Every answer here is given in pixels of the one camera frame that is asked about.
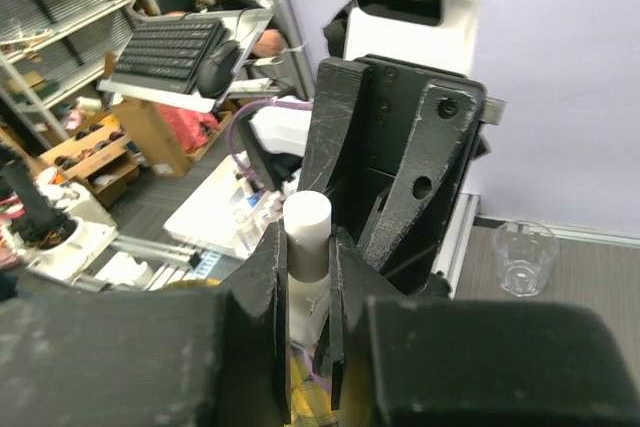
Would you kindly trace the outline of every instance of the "keyboard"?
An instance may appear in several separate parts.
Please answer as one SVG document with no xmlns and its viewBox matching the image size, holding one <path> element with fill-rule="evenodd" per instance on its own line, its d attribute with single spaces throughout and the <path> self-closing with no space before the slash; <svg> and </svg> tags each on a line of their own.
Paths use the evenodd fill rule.
<svg viewBox="0 0 640 427">
<path fill-rule="evenodd" d="M 122 51 L 114 82 L 178 94 L 193 91 L 198 66 L 229 37 L 219 19 L 167 19 L 138 27 Z"/>
</svg>

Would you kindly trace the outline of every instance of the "yellow fabric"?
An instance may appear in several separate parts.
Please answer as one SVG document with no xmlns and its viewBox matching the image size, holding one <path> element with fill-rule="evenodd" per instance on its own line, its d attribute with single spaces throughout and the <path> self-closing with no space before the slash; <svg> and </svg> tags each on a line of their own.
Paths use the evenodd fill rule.
<svg viewBox="0 0 640 427">
<path fill-rule="evenodd" d="M 331 399 L 311 378 L 302 353 L 291 350 L 291 427 L 337 426 L 337 413 Z"/>
</svg>

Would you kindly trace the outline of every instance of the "red plastic bag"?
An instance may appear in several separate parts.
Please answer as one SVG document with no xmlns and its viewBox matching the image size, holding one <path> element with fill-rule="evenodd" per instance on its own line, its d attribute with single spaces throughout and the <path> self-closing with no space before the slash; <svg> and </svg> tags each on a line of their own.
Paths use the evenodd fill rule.
<svg viewBox="0 0 640 427">
<path fill-rule="evenodd" d="M 220 130 L 218 121 L 211 114 L 203 114 L 192 110 L 157 104 L 174 135 L 185 152 L 202 147 L 209 140 L 203 125 L 210 130 Z"/>
</svg>

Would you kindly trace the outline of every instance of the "computer mouse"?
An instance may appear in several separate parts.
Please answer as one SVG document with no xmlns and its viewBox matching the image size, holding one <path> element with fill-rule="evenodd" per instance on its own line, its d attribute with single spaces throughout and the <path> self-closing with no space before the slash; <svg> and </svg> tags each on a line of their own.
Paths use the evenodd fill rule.
<svg viewBox="0 0 640 427">
<path fill-rule="evenodd" d="M 232 80 L 231 70 L 239 57 L 240 44 L 227 40 L 200 63 L 196 87 L 202 97 L 215 99 L 226 90 Z"/>
</svg>

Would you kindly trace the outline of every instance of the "transparent cup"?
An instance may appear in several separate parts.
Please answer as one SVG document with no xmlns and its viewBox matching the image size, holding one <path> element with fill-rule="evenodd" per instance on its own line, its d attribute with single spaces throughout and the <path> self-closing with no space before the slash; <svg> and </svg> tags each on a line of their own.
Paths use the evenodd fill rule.
<svg viewBox="0 0 640 427">
<path fill-rule="evenodd" d="M 500 287 L 517 297 L 538 295 L 556 262 L 560 242 L 544 225 L 504 223 L 493 236 Z"/>
</svg>

